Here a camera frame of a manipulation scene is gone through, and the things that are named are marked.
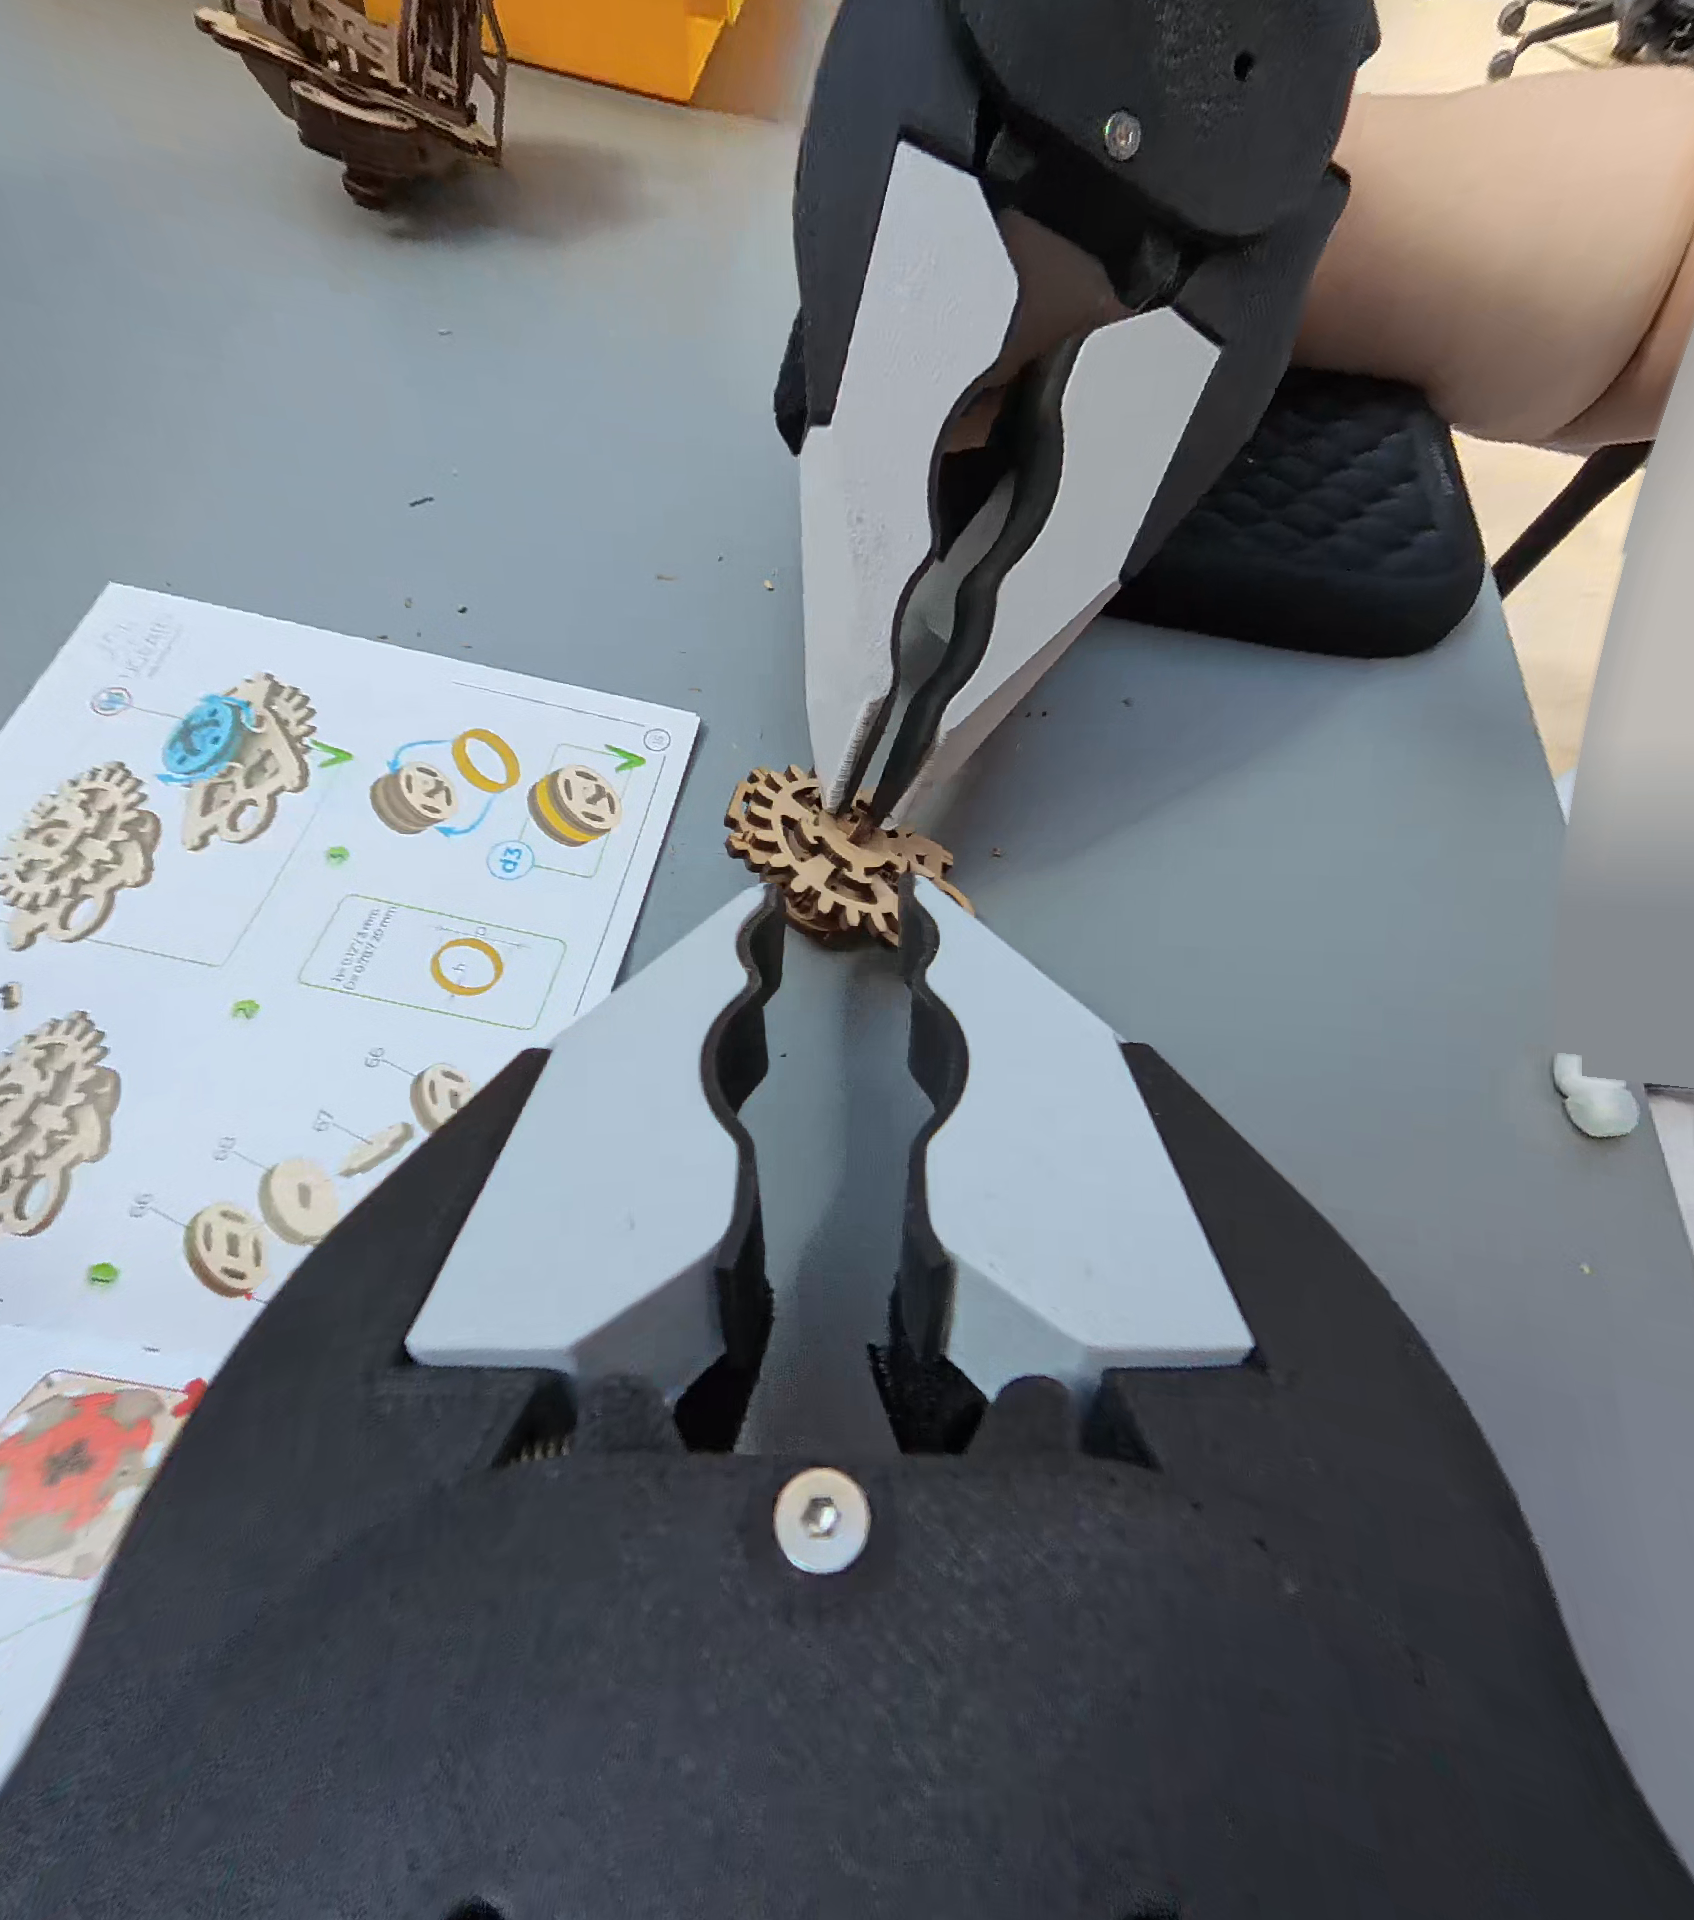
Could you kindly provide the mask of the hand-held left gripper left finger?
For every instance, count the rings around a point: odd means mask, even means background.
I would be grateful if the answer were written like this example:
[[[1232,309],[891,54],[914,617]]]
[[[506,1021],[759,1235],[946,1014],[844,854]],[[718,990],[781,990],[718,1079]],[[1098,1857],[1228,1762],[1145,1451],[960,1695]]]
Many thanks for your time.
[[[752,886],[551,1045],[405,1352],[642,1381],[729,1452],[771,1326],[756,1144],[780,895]]]

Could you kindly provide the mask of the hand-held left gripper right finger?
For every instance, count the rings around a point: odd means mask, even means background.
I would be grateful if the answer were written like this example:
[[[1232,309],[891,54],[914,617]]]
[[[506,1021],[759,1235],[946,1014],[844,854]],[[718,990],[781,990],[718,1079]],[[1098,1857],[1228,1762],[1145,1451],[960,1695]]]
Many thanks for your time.
[[[1243,1363],[1252,1335],[1121,1038],[932,881],[899,906],[908,1153],[882,1407],[957,1455],[1016,1381]]]

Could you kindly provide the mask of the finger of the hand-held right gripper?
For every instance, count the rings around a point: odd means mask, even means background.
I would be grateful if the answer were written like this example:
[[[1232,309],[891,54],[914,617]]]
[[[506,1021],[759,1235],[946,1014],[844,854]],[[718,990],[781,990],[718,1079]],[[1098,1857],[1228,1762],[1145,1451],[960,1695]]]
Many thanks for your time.
[[[822,799],[841,809],[893,690],[893,636],[933,554],[949,417],[995,365],[1017,277],[981,184],[897,144],[828,425],[798,456],[804,690]]]
[[[1024,376],[1003,418],[1010,474],[905,602],[877,823],[952,781],[1114,599],[1216,363],[1162,307]]]

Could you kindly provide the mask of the wooden gear assembly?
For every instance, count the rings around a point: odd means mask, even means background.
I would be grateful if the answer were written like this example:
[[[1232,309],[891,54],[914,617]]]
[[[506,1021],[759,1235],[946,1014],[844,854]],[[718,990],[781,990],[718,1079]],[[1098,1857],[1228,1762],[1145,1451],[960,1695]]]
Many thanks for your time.
[[[871,795],[862,791],[841,814],[823,806],[812,771],[749,771],[723,814],[725,851],[776,886],[785,921],[832,946],[901,942],[901,881],[932,881],[963,911],[952,854],[909,828],[876,827]]]

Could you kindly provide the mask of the person's right forearm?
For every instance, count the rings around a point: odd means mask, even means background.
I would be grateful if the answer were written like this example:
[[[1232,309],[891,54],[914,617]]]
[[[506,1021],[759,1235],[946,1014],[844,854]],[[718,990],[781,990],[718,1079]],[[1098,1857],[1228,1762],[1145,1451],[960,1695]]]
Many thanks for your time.
[[[1694,331],[1694,71],[1360,92],[1291,348],[1488,442],[1656,438]]]

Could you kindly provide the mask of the dark wooden model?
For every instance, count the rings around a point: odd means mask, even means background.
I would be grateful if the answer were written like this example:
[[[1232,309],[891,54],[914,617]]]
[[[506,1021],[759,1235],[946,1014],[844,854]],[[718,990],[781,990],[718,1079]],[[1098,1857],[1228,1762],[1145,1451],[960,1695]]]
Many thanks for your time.
[[[497,166],[508,50],[489,3],[257,3],[201,7],[193,26],[234,54],[340,165],[370,210],[468,166]]]

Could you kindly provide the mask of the black quilted cushion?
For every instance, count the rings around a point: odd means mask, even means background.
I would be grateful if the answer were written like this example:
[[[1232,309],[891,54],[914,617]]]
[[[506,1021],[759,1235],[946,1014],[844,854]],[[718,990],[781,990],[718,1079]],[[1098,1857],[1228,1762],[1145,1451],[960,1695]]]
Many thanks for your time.
[[[1107,613],[1291,655],[1405,661],[1467,618],[1484,577],[1453,441],[1425,394],[1291,368]]]

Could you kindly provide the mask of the black chair leg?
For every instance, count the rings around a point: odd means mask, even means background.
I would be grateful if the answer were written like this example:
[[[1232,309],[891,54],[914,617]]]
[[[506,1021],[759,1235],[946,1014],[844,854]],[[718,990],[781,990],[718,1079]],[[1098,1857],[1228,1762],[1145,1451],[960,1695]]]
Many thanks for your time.
[[[1613,492],[1645,467],[1653,442],[1604,445],[1513,537],[1492,565],[1500,600],[1516,593]]]

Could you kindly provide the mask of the yellow box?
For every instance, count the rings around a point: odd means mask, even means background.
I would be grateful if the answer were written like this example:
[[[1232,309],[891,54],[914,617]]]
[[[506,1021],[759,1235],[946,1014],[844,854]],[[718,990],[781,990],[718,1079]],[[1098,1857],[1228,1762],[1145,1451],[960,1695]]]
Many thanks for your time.
[[[506,59],[687,104],[744,3],[497,3]]]

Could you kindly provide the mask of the black office chair base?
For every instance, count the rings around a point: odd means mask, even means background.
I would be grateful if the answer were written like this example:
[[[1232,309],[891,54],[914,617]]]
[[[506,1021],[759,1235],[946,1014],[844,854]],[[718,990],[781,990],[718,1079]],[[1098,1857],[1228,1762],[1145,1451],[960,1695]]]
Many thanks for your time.
[[[1497,14],[1506,46],[1494,53],[1486,80],[1506,82],[1534,46],[1611,28],[1611,57],[1694,71],[1694,3],[1551,3],[1554,14],[1527,26],[1532,3],[1510,3]]]

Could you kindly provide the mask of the small white plastic piece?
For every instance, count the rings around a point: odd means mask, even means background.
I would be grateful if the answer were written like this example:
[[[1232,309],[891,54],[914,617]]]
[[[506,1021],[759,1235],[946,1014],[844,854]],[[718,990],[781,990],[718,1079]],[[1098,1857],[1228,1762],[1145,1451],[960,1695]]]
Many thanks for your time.
[[[1640,1127],[1642,1110],[1631,1087],[1588,1073],[1580,1055],[1555,1052],[1550,1076],[1561,1112],[1580,1136],[1621,1140]]]

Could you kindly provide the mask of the illustrated instruction booklet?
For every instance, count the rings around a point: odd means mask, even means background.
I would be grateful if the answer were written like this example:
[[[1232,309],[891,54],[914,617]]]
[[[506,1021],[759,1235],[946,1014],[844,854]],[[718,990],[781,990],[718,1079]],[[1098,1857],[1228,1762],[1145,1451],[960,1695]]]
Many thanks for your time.
[[[0,729],[0,1782],[223,1356],[616,983],[696,732],[123,587]]]

